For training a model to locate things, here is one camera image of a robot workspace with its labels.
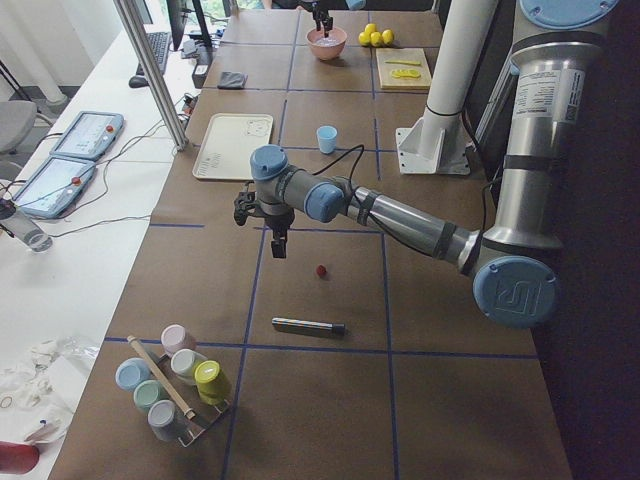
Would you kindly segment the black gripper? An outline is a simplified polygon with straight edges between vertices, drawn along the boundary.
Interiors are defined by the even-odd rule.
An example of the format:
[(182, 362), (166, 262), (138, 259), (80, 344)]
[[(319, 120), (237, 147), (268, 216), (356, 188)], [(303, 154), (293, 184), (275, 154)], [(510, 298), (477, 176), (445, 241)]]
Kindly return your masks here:
[(265, 224), (272, 230), (271, 241), (272, 256), (274, 258), (286, 257), (286, 238), (288, 231), (295, 219), (294, 210), (286, 204), (269, 204), (258, 198), (257, 191), (251, 191), (253, 181), (246, 181), (243, 189), (234, 200), (234, 221), (238, 226), (244, 226), (249, 217), (262, 218)]
[(333, 29), (333, 19), (329, 18), (329, 11), (326, 2), (323, 0), (315, 0), (311, 2), (311, 13), (315, 20), (316, 31), (324, 31), (324, 37), (327, 38)]

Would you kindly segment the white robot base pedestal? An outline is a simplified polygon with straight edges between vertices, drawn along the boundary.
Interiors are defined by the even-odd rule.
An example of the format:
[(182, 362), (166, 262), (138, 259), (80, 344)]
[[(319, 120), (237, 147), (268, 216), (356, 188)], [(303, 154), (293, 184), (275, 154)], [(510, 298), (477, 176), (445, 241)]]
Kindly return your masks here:
[(451, 2), (423, 115), (413, 127), (396, 130), (402, 174), (470, 173), (462, 111), (497, 5)]

